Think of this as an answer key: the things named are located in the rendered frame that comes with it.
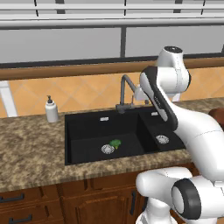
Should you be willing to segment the grey sink tap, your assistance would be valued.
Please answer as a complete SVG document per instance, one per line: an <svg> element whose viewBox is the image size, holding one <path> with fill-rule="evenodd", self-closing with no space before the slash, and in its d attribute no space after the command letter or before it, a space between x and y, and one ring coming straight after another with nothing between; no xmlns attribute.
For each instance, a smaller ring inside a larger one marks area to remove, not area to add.
<svg viewBox="0 0 224 224"><path fill-rule="evenodd" d="M132 92L135 92L137 87L131 81L130 77L127 74L124 74L121 79L121 92L120 92L120 103L115 105L115 109L118 113L124 114L127 109L133 108L133 102L125 103L124 96L125 96L125 84L128 84Z"/></svg>

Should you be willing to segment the brown bowl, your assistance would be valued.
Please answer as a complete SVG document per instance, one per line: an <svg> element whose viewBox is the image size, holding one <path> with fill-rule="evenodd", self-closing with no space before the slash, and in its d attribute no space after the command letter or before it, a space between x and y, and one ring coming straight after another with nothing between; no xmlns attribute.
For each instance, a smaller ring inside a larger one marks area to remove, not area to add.
<svg viewBox="0 0 224 224"><path fill-rule="evenodd" d="M208 113L224 130L224 108L213 108Z"/></svg>

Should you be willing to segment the green broccoli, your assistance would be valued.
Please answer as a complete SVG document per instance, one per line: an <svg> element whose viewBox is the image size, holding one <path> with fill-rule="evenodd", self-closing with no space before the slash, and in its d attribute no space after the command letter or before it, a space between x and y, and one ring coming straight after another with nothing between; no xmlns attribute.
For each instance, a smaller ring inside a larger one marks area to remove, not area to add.
<svg viewBox="0 0 224 224"><path fill-rule="evenodd" d="M119 139L114 139L109 142L110 146L113 146L115 149L117 149L121 145L122 141Z"/></svg>

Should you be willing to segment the grey window with dark frame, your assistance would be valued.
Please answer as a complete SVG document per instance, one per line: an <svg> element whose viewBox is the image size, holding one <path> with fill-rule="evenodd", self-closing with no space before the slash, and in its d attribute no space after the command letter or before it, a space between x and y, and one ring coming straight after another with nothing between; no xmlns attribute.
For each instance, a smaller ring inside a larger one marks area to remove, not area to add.
<svg viewBox="0 0 224 224"><path fill-rule="evenodd" d="M0 0L0 64L149 60L165 46L224 52L224 0Z"/></svg>

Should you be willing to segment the white slanted post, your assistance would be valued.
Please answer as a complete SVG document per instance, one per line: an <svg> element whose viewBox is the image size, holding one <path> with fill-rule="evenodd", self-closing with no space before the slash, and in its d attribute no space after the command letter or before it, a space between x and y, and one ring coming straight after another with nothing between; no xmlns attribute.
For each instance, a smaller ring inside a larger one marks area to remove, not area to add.
<svg viewBox="0 0 224 224"><path fill-rule="evenodd" d="M18 112L11 93L10 84L7 80L0 80L0 96L8 117L17 117Z"/></svg>

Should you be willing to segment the wooden window sill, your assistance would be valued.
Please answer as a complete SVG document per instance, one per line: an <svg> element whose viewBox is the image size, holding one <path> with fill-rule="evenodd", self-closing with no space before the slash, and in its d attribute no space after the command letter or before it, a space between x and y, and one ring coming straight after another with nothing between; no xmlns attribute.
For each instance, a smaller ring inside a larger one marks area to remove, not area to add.
<svg viewBox="0 0 224 224"><path fill-rule="evenodd" d="M184 59L185 66L191 68L224 67L224 57ZM125 74L143 71L154 66L155 61L103 63L75 66L41 66L27 68L0 69L0 81L42 79L92 74Z"/></svg>

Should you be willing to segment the wooden drawer front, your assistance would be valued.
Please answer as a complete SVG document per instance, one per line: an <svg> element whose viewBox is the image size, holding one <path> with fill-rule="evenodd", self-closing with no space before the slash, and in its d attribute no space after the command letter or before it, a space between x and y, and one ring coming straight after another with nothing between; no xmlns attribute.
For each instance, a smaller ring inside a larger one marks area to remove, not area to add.
<svg viewBox="0 0 224 224"><path fill-rule="evenodd" d="M59 198L56 185L38 186L29 189L17 190L12 192L0 192L0 196L16 197L20 193L24 193L24 199L8 203L0 203L1 207L9 205L27 204L27 203L38 203L50 200L57 200Z"/></svg>
<svg viewBox="0 0 224 224"><path fill-rule="evenodd" d="M0 224L8 224L9 218L14 218L15 220L26 218L29 214L32 214L32 220L19 224L64 224L58 200L1 211Z"/></svg>

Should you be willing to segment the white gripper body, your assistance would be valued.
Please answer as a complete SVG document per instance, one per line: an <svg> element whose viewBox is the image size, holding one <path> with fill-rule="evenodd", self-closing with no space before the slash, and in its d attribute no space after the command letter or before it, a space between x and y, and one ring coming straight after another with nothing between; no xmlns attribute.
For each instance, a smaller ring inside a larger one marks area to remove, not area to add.
<svg viewBox="0 0 224 224"><path fill-rule="evenodd" d="M149 100L149 97L147 94L142 90L140 85L137 85L135 92L134 92L134 98L137 101L147 101Z"/></svg>

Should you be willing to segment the wooden panel under sink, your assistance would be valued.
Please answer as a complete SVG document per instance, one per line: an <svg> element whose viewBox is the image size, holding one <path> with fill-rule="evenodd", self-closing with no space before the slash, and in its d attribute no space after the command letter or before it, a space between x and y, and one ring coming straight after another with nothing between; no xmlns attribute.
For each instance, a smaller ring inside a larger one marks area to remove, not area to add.
<svg viewBox="0 0 224 224"><path fill-rule="evenodd" d="M134 185L136 182L138 171L127 172L123 174L110 175L99 178L90 178L84 180L76 180L72 182L64 182L57 184L61 191L82 192L87 189L102 189L118 186Z"/></svg>

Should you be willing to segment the wooden cupboard door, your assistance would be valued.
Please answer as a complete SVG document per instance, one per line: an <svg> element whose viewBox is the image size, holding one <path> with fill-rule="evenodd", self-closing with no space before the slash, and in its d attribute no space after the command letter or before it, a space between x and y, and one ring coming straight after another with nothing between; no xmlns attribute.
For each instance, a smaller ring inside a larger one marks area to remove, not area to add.
<svg viewBox="0 0 224 224"><path fill-rule="evenodd" d="M130 215L131 192L136 190L135 212ZM66 224L136 224L144 198L131 185L81 196L62 197Z"/></svg>

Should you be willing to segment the black double sink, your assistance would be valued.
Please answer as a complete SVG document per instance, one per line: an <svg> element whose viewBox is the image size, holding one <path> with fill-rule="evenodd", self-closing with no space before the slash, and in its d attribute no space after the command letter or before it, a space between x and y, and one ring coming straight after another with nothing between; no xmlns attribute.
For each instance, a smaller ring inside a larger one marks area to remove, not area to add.
<svg viewBox="0 0 224 224"><path fill-rule="evenodd" d="M109 142L119 139L115 149ZM153 107L65 116L65 164L78 165L183 149L180 138Z"/></svg>

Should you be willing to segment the white soap dispenser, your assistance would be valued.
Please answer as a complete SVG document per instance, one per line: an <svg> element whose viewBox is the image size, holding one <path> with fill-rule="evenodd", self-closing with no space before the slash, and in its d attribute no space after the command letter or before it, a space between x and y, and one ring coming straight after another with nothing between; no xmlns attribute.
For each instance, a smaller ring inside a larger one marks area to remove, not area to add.
<svg viewBox="0 0 224 224"><path fill-rule="evenodd" d="M59 120L58 107L50 95L45 103L45 113L49 123L56 123Z"/></svg>

